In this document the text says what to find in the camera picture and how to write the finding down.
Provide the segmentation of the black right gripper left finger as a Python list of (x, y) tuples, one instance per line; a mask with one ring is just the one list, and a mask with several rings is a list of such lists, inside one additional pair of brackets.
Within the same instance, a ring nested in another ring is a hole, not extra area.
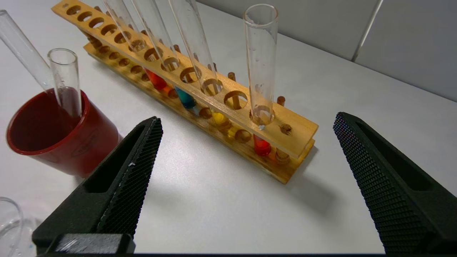
[(162, 122), (140, 122), (34, 230), (39, 255), (122, 255), (134, 235), (163, 135)]

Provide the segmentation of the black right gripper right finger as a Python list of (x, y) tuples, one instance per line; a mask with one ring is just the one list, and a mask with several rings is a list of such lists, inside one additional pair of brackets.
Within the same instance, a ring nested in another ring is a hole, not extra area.
[(339, 112), (333, 131), (385, 253), (455, 255), (456, 196), (360, 118)]

